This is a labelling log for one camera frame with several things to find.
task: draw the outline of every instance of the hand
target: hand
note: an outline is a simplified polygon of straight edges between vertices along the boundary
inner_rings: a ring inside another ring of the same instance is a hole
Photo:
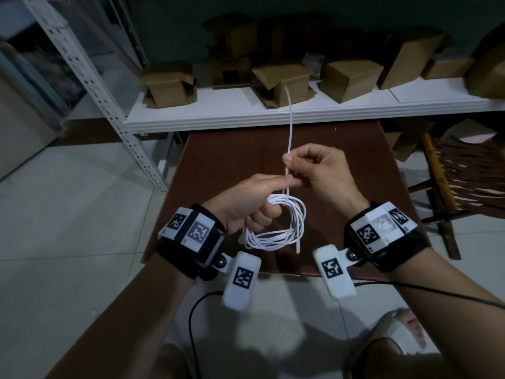
[[[348,220],[370,206],[357,189],[342,150],[308,143],[282,160],[288,169],[306,176],[316,195]]]
[[[245,224],[255,232],[272,223],[281,215],[280,205],[273,205],[267,198],[274,191],[299,187],[301,181],[292,175],[256,174],[238,185],[205,202],[204,206],[224,224],[228,234],[242,229]]]

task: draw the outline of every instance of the brown table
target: brown table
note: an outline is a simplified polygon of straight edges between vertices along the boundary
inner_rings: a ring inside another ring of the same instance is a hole
[[[180,206],[203,203],[255,173],[283,174],[281,158],[287,150],[288,136],[288,126],[191,133],[142,260],[147,261],[154,253],[158,232]],[[292,147],[308,142],[344,150],[357,187],[367,199],[381,203],[391,201],[419,223],[378,122],[295,125]],[[262,258],[261,270],[264,272],[319,276],[312,251],[329,243],[342,249],[344,219],[331,216],[309,187],[292,189],[291,193],[300,198],[307,208],[300,254],[295,253],[294,245],[276,252],[248,252]],[[283,212],[268,229],[288,226],[289,216]],[[230,255],[244,249],[237,242],[238,235],[231,235],[225,240],[225,250]],[[384,278],[371,264],[350,267],[349,272],[357,279]]]

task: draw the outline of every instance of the left hand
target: left hand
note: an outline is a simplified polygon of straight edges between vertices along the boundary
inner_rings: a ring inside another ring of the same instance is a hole
[[[225,190],[205,202],[204,206],[224,224],[228,234],[242,229],[246,224],[255,232],[272,223],[281,215],[280,205],[267,198],[274,191],[300,187],[301,181],[288,175],[255,174],[251,178]]]

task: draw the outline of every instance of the dark green wall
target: dark green wall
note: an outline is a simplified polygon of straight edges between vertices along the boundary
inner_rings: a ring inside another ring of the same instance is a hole
[[[472,49],[505,21],[505,0],[129,0],[135,26],[151,60],[206,58],[211,35],[201,24],[226,12],[253,17],[326,12],[333,25],[365,31],[432,24]]]

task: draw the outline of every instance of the coiled white cable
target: coiled white cable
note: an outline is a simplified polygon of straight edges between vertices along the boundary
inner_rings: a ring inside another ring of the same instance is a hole
[[[293,138],[293,108],[291,106],[291,96],[287,86],[284,86],[289,103],[289,144],[287,152],[291,152],[291,140]],[[286,206],[289,210],[291,223],[289,229],[268,231],[262,234],[254,234],[247,226],[242,230],[244,246],[247,249],[258,248],[265,251],[275,251],[286,245],[296,243],[296,253],[300,253],[300,239],[304,235],[304,221],[306,216],[306,207],[304,203],[296,197],[289,195],[289,188],[286,194],[270,194],[268,202]]]

